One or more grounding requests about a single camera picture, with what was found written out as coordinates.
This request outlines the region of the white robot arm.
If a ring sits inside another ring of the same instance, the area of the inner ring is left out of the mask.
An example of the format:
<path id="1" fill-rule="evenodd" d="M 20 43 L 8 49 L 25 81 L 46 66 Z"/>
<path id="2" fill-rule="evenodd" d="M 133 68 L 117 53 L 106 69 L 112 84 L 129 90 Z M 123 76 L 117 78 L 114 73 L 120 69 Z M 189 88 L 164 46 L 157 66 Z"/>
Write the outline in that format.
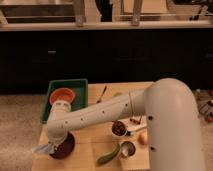
<path id="1" fill-rule="evenodd" d="M 198 107 L 190 88 L 164 78 L 147 88 L 129 91 L 73 112 L 52 112 L 46 134 L 52 144 L 88 126 L 147 117 L 151 171 L 206 171 Z"/>

